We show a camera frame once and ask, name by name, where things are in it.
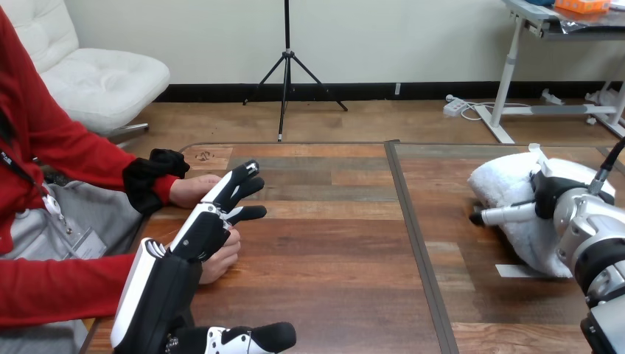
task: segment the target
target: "wooden table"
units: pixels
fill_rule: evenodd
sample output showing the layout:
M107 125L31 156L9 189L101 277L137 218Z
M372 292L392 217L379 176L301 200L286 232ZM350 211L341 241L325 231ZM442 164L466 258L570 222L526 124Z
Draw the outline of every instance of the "wooden table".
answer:
M298 333L289 353L589 353L577 285L501 278L495 264L520 261L500 235L467 220L475 203L471 171L521 150L397 143L184 149L188 177L222 175L255 158L267 182L242 204L263 204L268 215L238 226L240 260L195 295L197 325L288 321ZM594 147L545 152L591 167L603 159ZM613 173L610 181L623 206L625 177ZM167 243L188 214L167 207L142 237ZM111 326L112 319L96 324L84 351L110 353Z

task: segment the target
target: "lanyard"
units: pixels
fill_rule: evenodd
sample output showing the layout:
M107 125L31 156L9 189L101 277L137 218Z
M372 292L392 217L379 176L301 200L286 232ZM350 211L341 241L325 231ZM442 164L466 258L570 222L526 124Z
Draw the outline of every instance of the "lanyard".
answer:
M23 180L32 184L37 189L37 191L39 191L39 194L41 194L41 198L43 199L43 205L46 207L46 209L48 210L50 214L59 217L59 219L62 221L65 220L65 218L63 217L63 214L61 214L60 212L60 206L58 205L58 202L56 201L56 199L54 199L54 197L44 192L43 188L39 184L37 184L37 181L35 181L35 179L31 175L29 175L28 172L26 172L23 168L21 168L21 166L17 162L11 159L2 150L0 150L0 157L1 157L2 162L9 167L9 170L12 170L16 175L20 176Z
M2 139L2 141L5 142L9 146L9 148L11 147L10 123L7 119L6 114L1 108L0 108L0 139ZM35 181L35 179L30 174L28 174L28 172L26 172L17 162L13 161L13 159L11 159L7 155L7 153L2 151L2 149L0 149L0 160L2 160L2 162L9 167L9 170L12 170L16 175L20 176L23 180L32 184L33 187L36 188L39 194L41 195L41 198L43 199L43 205L46 207L48 212L51 215L58 217L59 220L65 222L65 218L63 217L63 214L61 214L60 212L60 206L58 202L56 201L56 199L54 199L54 197L52 197L50 194L46 193L43 190L43 187L37 184L37 181Z

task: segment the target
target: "person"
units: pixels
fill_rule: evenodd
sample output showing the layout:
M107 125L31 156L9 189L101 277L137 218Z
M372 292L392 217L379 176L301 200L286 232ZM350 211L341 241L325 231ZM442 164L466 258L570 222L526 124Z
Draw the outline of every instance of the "person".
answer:
M180 154L137 159L71 121L1 7L0 154L0 353L77 353L80 319L116 312L142 216L193 208L219 181L181 179ZM75 181L45 184L33 157ZM201 282L224 274L239 249L232 229Z

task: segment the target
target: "wall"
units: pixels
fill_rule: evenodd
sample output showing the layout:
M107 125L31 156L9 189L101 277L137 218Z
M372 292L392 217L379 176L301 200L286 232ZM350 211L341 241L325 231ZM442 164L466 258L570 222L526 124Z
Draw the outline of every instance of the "wall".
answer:
M66 3L81 47L158 58L172 83L256 83L284 50L280 0ZM291 46L327 83L499 81L514 30L499 0L290 0L290 9ZM603 80L623 52L619 42L524 32L514 79ZM293 82L310 80L294 69Z

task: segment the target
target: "tripod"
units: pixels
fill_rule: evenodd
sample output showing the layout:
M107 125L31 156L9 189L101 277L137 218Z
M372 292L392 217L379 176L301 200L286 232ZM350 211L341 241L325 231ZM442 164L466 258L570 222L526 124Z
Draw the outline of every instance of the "tripod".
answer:
M271 74L273 74L274 71L276 71L276 68L278 67L278 65L280 65L280 63L283 60L286 62L286 65L284 66L284 83L282 84L282 108L280 110L280 128L278 129L278 141L279 142L282 141L282 126L284 124L284 114L287 111L288 93L291 91L291 86L292 86L291 59L293 59L297 64L299 64L301 68L308 75L310 75L310 77L312 77L312 79L317 83L317 85L319 85L326 92L326 94L328 95L330 99L336 101L336 103L338 103L338 105L344 111L347 111L347 107L343 103L341 103L339 100L335 99L334 96L330 93L329 89L321 81L319 81L319 79L312 72L310 72L310 70L295 56L295 52L291 50L289 27L290 27L289 0L284 0L284 41L286 42L287 48L284 52L282 52L282 56L280 57L276 65L274 65L273 68L269 70L267 75L265 75L265 78L263 78L262 81L258 85L256 85L256 88L254 89L253 94L248 99L243 101L243 105L247 105L248 102L252 101L253 98L255 98L256 94L258 94L260 86L264 84L265 81L267 81L267 79L271 76Z

